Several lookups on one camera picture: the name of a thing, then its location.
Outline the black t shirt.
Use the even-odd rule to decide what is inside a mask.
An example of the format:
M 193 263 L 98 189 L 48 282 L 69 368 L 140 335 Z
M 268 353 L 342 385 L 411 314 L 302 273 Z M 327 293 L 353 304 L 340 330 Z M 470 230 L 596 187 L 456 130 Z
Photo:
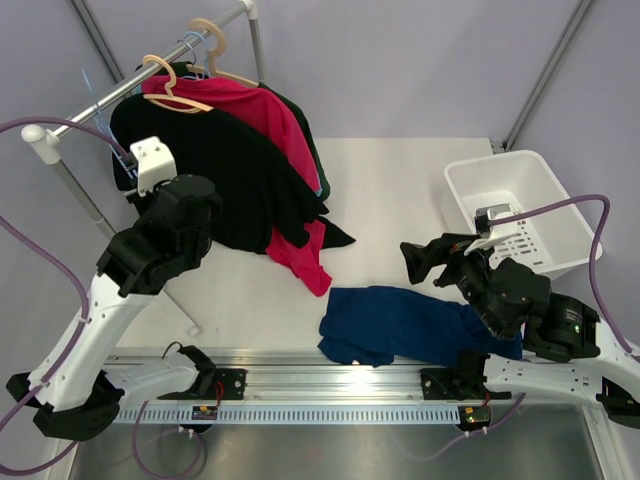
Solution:
M 354 238 L 327 219 L 328 209 L 286 156 L 264 135 L 220 109 L 179 113 L 142 95 L 121 101 L 110 119 L 118 143 L 156 136 L 171 151 L 179 174 L 213 182 L 222 212 L 212 224 L 215 242 L 263 254 L 272 234 L 295 247 L 311 239 L 311 226 L 323 229 L 321 248 L 341 248 Z

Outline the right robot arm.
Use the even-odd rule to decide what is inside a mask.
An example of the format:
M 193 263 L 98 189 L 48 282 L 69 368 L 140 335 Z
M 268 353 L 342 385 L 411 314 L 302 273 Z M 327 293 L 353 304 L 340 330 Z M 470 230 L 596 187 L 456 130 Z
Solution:
M 477 235 L 445 233 L 425 246 L 403 242 L 411 283 L 455 286 L 492 337 L 522 340 L 536 361 L 479 350 L 461 351 L 444 390 L 459 399 L 481 393 L 530 393 L 598 404 L 619 425 L 639 426 L 639 365 L 591 307 L 555 293 L 548 277 L 511 257 L 490 264 L 493 248 L 476 248 Z

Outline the blue t shirt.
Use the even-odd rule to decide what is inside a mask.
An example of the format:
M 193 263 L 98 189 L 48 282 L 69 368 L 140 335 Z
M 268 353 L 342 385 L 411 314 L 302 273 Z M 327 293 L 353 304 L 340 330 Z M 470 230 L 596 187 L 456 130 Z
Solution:
M 379 367 L 397 357 L 452 367 L 474 350 L 520 360 L 522 339 L 491 335 L 474 309 L 390 286 L 333 288 L 319 326 L 329 360 Z

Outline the light blue wire hanger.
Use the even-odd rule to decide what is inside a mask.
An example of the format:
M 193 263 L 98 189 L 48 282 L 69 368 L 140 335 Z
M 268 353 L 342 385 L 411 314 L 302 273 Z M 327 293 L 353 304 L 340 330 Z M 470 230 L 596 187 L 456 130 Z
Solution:
M 93 117 L 93 121 L 97 129 L 108 136 L 113 142 L 117 142 L 111 127 L 107 121 L 107 117 L 104 111 L 98 106 L 98 96 L 95 92 L 95 89 L 92 85 L 91 78 L 89 72 L 86 69 L 81 70 L 83 80 L 85 82 L 85 86 L 91 96 L 91 99 L 94 101 L 94 106 L 96 107 L 96 114 Z M 115 159 L 117 164 L 116 171 L 119 174 L 124 175 L 126 180 L 126 189 L 132 190 L 137 186 L 137 168 L 130 161 L 125 159 L 120 151 L 115 148 L 113 145 L 110 146 L 112 157 Z

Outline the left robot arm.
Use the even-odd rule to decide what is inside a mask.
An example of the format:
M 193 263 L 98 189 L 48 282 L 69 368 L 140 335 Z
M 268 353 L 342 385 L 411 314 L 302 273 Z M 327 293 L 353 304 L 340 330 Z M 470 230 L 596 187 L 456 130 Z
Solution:
M 195 346 L 124 373 L 103 368 L 165 284 L 200 266 L 211 247 L 211 224 L 222 210 L 214 184 L 201 176 L 179 175 L 156 186 L 151 198 L 134 225 L 110 240 L 55 347 L 36 369 L 7 382 L 18 404 L 34 408 L 33 422 L 48 438 L 87 441 L 125 407 L 168 394 L 202 399 L 213 390 L 216 367 Z

